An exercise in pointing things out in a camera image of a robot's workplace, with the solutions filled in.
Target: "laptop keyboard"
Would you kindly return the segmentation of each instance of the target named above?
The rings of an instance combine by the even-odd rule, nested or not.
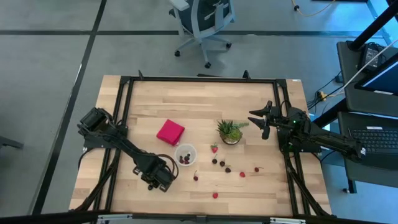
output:
[[[352,137],[359,140],[366,153],[398,154],[398,130],[350,130]]]

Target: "computer screen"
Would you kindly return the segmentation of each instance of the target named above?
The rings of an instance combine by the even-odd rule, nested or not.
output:
[[[387,94],[398,94],[398,61],[379,71],[379,74],[362,84],[362,87]]]

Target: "monitor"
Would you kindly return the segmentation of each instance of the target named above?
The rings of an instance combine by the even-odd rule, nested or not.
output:
[[[362,80],[359,86],[376,93],[398,95],[398,54],[377,68],[371,76]]]

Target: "red cube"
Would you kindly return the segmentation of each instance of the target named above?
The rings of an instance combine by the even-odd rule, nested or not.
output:
[[[163,124],[162,129],[157,133],[156,137],[160,140],[163,140],[172,146],[175,146],[182,133],[184,132],[185,128],[173,121],[167,119],[167,121]]]

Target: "small plant pot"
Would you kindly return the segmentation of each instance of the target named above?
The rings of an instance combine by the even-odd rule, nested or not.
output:
[[[221,137],[221,136],[220,136],[220,138],[221,138],[221,140],[223,140],[223,142],[224,142],[225,144],[230,145],[230,146],[237,144],[237,143],[241,140],[241,139],[238,139],[238,140],[231,140],[231,139],[228,139],[228,138],[223,138],[223,137]]]

